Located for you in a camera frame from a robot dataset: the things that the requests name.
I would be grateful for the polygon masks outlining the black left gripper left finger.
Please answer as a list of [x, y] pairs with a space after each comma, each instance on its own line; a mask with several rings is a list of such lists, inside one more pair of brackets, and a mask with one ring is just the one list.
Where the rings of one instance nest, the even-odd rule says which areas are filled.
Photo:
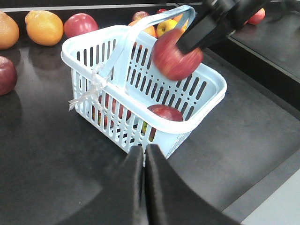
[[133, 146], [115, 176], [60, 225], [137, 225], [143, 183], [143, 149]]

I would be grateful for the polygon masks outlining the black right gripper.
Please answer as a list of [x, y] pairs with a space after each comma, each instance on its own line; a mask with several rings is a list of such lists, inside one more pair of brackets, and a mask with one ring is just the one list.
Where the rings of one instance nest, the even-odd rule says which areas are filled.
[[268, 0], [204, 0], [177, 47], [182, 53], [210, 47], [240, 30], [267, 3]]

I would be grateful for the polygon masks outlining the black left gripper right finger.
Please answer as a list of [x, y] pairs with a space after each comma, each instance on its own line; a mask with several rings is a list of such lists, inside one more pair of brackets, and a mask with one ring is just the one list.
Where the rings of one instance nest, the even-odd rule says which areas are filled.
[[145, 151], [145, 195], [150, 225], [237, 224], [193, 191], [155, 144]]

